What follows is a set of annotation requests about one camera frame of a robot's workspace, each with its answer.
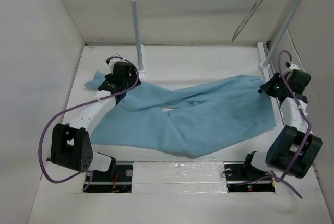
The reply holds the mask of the light blue trousers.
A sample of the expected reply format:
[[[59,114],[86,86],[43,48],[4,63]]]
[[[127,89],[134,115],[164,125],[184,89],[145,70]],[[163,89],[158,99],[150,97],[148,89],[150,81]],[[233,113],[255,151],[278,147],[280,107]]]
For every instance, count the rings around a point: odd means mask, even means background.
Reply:
[[[239,75],[179,90],[143,82],[97,124],[93,144],[200,157],[276,126],[263,80]]]

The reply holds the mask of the grey clothes hanger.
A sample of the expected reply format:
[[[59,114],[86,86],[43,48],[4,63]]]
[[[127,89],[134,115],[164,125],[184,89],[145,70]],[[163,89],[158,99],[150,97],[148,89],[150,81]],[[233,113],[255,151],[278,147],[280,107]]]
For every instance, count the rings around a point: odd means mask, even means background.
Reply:
[[[244,17],[242,22],[238,25],[237,29],[234,32],[234,35],[232,37],[231,42],[234,42],[236,38],[239,36],[239,34],[243,31],[247,23],[250,21],[256,10],[259,8],[259,6],[262,4],[263,0],[256,0],[248,14]]]

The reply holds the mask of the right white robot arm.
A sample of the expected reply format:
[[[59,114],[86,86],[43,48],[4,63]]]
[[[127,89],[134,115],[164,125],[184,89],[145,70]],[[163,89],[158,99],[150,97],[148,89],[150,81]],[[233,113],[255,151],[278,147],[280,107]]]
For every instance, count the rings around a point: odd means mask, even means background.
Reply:
[[[259,89],[278,99],[286,123],[269,148],[265,164],[299,179],[306,175],[323,144],[306,120],[308,100],[302,93],[310,79],[310,74],[298,69],[282,75],[277,72]]]

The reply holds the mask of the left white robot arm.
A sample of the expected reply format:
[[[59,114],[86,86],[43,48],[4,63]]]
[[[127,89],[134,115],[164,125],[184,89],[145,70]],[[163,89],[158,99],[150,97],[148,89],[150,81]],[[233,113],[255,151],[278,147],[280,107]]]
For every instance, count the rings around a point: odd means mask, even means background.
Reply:
[[[99,174],[108,181],[116,176],[116,160],[94,152],[91,135],[117,102],[140,85],[140,80],[136,66],[124,58],[110,57],[107,64],[111,72],[98,84],[94,99],[82,104],[83,110],[68,123],[53,127],[50,161],[78,173]]]

